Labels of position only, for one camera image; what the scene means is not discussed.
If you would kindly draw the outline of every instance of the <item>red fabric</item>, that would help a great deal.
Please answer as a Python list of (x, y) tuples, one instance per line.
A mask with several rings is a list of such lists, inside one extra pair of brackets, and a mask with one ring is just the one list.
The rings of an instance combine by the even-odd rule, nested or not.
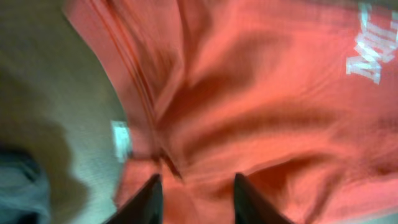
[[(358, 75), (362, 65), (349, 64), (371, 28), (364, 7), (319, 2), (68, 3), (131, 129), (137, 159), (126, 164), (119, 206), (154, 172), (164, 223), (232, 223), (235, 172), (297, 223), (398, 205), (396, 53), (366, 69), (380, 79)], [(392, 30), (381, 41), (395, 43), (393, 13), (368, 10), (369, 22)]]

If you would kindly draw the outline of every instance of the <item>orange t-shirt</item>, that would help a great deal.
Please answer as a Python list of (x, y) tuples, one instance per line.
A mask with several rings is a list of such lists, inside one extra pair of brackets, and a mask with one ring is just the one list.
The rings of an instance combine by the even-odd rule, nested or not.
[(297, 223), (398, 205), (398, 13), (316, 0), (76, 0), (65, 12), (131, 129), (119, 206), (154, 172), (164, 223), (232, 223), (236, 172)]

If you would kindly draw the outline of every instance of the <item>wrinkled fabric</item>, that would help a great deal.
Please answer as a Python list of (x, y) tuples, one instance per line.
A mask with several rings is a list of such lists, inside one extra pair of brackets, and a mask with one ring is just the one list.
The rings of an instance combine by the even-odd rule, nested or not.
[(69, 1), (134, 144), (116, 204), (162, 174), (164, 223), (232, 223), (233, 178), (297, 223), (398, 205), (397, 14), (351, 1)]

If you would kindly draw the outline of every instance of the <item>white logo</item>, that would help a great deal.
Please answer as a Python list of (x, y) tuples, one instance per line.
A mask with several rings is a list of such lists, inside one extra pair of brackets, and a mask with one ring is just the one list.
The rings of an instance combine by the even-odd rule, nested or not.
[(359, 56), (347, 58), (346, 73), (362, 75), (379, 84), (381, 63), (390, 62), (398, 47), (398, 13), (392, 12), (391, 29), (385, 30), (370, 22), (368, 12), (371, 9), (370, 4), (359, 4), (361, 33), (355, 38), (357, 44), (354, 48)]

